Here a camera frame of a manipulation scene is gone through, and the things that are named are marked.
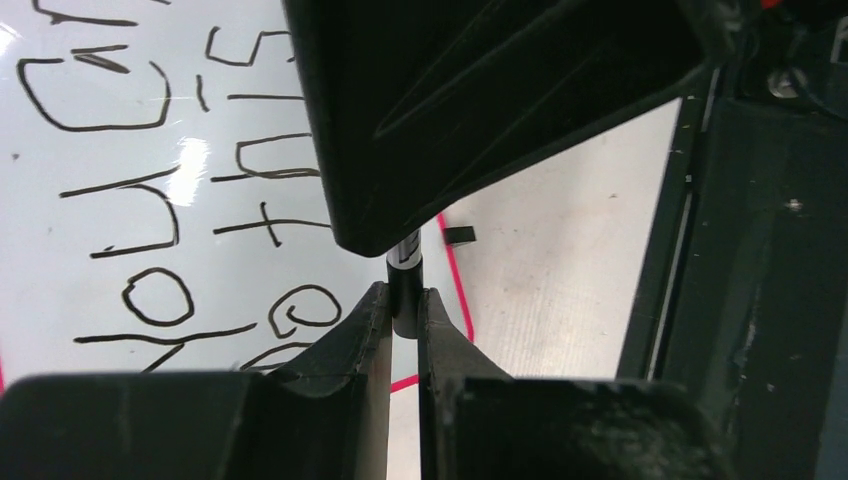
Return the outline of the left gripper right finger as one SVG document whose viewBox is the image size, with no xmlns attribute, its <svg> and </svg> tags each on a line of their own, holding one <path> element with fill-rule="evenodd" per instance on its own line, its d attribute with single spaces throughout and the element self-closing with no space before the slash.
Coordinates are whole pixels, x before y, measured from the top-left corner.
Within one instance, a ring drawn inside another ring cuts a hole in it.
<svg viewBox="0 0 848 480">
<path fill-rule="evenodd" d="M 418 310 L 425 479 L 725 479 L 729 458 L 683 392 L 645 381 L 516 378 L 452 324 Z"/>
</svg>

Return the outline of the black marker cap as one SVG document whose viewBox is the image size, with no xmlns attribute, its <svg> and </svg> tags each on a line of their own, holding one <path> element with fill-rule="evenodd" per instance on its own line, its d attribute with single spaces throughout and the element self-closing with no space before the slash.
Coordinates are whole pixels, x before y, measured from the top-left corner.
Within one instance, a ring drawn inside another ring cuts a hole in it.
<svg viewBox="0 0 848 480">
<path fill-rule="evenodd" d="M 388 264 L 387 273 L 393 330 L 402 338 L 416 339 L 419 301 L 424 290 L 423 264 L 407 270 Z"/>
</svg>

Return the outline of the black and white marker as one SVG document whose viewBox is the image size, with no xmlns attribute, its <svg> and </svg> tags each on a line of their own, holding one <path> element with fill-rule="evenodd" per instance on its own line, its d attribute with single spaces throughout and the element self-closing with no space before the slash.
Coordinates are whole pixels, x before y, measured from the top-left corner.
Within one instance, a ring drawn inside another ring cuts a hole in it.
<svg viewBox="0 0 848 480">
<path fill-rule="evenodd" d="M 421 229 L 415 229 L 393 246 L 387 252 L 386 264 L 390 277 L 420 272 L 423 266 Z"/>
</svg>

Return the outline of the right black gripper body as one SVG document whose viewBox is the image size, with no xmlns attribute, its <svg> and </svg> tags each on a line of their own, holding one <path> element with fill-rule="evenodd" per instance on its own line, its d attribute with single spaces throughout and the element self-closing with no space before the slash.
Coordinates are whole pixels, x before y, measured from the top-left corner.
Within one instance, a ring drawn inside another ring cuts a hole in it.
<svg viewBox="0 0 848 480">
<path fill-rule="evenodd" d="M 845 1 L 690 1 L 729 51 L 688 95 L 706 126 L 718 97 L 847 122 Z"/>
</svg>

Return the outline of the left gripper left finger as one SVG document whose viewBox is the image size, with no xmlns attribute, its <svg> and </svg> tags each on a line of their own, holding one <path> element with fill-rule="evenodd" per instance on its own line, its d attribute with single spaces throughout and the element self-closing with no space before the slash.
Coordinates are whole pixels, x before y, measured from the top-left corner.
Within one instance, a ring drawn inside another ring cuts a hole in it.
<svg viewBox="0 0 848 480">
<path fill-rule="evenodd" d="M 392 330 L 374 283 L 268 373 L 37 376 L 1 400 L 5 479 L 382 479 Z"/>
</svg>

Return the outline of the red framed whiteboard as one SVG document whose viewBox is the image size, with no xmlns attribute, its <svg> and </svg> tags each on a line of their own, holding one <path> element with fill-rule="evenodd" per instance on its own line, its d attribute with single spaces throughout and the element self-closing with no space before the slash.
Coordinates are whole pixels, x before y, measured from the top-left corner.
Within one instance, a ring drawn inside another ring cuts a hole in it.
<svg viewBox="0 0 848 480">
<path fill-rule="evenodd" d="M 282 365 L 339 248 L 278 1 L 1 5 L 1 382 Z"/>
</svg>

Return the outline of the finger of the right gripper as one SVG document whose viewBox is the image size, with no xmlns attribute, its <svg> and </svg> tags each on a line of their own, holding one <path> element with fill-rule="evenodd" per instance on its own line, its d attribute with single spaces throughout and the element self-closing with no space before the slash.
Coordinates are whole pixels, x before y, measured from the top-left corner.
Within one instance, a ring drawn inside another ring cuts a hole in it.
<svg viewBox="0 0 848 480">
<path fill-rule="evenodd" d="M 464 196 L 678 96 L 709 1 L 288 1 L 337 244 L 376 257 Z"/>
</svg>

